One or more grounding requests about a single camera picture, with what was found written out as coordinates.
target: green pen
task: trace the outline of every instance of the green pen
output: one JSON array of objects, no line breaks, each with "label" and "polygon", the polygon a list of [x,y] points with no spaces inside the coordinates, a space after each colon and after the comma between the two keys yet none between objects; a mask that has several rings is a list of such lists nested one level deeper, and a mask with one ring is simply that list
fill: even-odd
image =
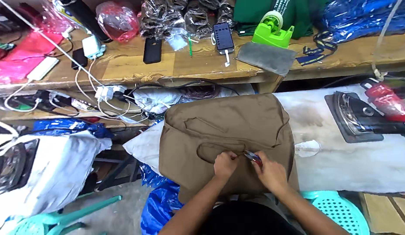
[{"label": "green pen", "polygon": [[191,45],[191,38],[188,37],[188,42],[189,42],[189,56],[192,58],[192,45]]}]

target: power strip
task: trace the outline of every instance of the power strip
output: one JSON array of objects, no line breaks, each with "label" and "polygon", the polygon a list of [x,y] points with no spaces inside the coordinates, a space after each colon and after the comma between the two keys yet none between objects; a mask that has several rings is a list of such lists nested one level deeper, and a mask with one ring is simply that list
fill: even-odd
[{"label": "power strip", "polygon": [[28,80],[40,81],[58,62],[57,58],[46,57],[27,75]]}]

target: white plastic bag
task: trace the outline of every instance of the white plastic bag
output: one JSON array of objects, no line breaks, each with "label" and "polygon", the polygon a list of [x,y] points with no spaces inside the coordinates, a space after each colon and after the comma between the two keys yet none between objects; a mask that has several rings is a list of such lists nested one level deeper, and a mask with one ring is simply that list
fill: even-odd
[{"label": "white plastic bag", "polygon": [[160,114],[178,103],[181,93],[169,88],[142,88],[134,93],[137,105],[145,111]]}]

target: brown garment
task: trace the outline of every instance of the brown garment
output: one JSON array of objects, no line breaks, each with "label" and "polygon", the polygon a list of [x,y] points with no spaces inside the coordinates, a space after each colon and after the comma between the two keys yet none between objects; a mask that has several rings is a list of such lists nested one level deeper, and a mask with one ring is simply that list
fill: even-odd
[{"label": "brown garment", "polygon": [[289,116],[273,94],[242,95],[177,104],[165,114],[159,171],[181,186],[179,200],[189,200],[214,176],[214,160],[231,150],[240,163],[222,194],[259,194],[267,189],[244,155],[265,151],[281,163],[298,189],[294,140]]}]

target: black phone case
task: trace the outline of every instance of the black phone case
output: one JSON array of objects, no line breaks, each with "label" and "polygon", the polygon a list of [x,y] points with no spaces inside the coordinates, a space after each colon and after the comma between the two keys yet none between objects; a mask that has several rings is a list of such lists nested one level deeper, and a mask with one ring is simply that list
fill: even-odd
[{"label": "black phone case", "polygon": [[230,29],[227,23],[215,24],[214,37],[218,51],[234,49],[233,39],[231,38]]},{"label": "black phone case", "polygon": [[[88,58],[86,58],[85,54],[83,53],[83,48],[78,50],[74,50],[72,52],[72,58],[78,62],[82,67],[88,66]],[[77,66],[73,61],[71,65],[72,69],[78,70],[79,66]]]},{"label": "black phone case", "polygon": [[145,64],[158,63],[162,59],[162,40],[146,39],[144,43],[143,62]]}]

